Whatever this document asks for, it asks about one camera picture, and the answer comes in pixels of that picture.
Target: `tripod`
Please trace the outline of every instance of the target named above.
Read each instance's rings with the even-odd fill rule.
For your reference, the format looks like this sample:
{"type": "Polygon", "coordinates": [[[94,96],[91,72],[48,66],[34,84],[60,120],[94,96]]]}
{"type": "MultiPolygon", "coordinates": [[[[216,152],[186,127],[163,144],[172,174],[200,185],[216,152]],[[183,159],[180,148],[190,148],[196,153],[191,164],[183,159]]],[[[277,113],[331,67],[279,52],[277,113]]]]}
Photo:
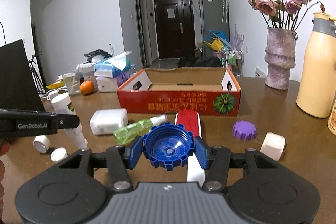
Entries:
{"type": "Polygon", "coordinates": [[[43,83],[42,83],[42,80],[40,79],[39,75],[37,74],[37,71],[33,65],[36,64],[36,62],[34,61],[34,58],[35,58],[35,54],[33,54],[31,56],[31,60],[28,61],[28,64],[29,64],[29,67],[30,67],[30,71],[31,71],[31,75],[33,76],[33,80],[35,82],[35,86],[36,86],[36,89],[37,89],[37,92],[39,94],[45,94],[45,90],[44,90],[44,87],[43,87],[43,83]]]}

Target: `leaf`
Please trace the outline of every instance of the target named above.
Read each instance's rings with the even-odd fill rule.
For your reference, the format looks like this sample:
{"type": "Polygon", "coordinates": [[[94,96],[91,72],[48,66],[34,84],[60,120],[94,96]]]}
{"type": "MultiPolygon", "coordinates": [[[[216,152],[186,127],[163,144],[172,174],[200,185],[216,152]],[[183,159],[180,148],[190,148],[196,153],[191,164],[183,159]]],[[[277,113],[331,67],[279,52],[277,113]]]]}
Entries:
{"type": "Polygon", "coordinates": [[[324,5],[322,4],[322,2],[321,2],[321,12],[322,12],[322,13],[325,13],[325,12],[326,12],[326,8],[325,8],[324,5]]]}
{"type": "Polygon", "coordinates": [[[273,21],[278,22],[278,23],[282,23],[281,19],[278,17],[273,17],[273,21]]]}
{"type": "Polygon", "coordinates": [[[284,4],[283,4],[283,2],[281,0],[277,0],[276,3],[279,4],[278,9],[280,11],[285,11],[285,6],[284,6],[284,4]]]}

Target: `purple bottle cap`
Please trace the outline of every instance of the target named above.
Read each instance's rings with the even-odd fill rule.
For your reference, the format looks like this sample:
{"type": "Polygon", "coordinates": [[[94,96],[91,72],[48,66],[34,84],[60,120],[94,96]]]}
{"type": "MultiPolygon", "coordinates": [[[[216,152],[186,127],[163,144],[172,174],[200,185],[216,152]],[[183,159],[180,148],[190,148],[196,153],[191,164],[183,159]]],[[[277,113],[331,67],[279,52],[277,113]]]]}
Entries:
{"type": "Polygon", "coordinates": [[[255,125],[248,121],[238,121],[232,129],[233,136],[239,140],[250,141],[255,138],[257,129],[255,125]]]}

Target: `red cardboard box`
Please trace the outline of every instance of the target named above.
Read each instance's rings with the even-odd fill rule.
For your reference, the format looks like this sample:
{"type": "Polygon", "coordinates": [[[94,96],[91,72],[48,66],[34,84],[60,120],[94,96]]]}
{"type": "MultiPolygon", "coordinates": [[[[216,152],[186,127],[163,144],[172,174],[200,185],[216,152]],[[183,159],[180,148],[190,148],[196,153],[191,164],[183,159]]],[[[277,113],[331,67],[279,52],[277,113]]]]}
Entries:
{"type": "Polygon", "coordinates": [[[227,116],[238,114],[241,92],[225,68],[143,69],[117,90],[120,106],[129,113],[192,109],[227,116]]]}

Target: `orange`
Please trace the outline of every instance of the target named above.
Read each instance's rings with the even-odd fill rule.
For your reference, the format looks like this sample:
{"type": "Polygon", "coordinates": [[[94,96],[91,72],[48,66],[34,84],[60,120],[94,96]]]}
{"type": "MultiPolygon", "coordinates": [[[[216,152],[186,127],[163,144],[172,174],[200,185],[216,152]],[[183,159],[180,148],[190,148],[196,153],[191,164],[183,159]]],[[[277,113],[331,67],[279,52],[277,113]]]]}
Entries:
{"type": "Polygon", "coordinates": [[[84,81],[81,83],[80,91],[83,95],[90,95],[95,90],[92,81],[84,81]]]}

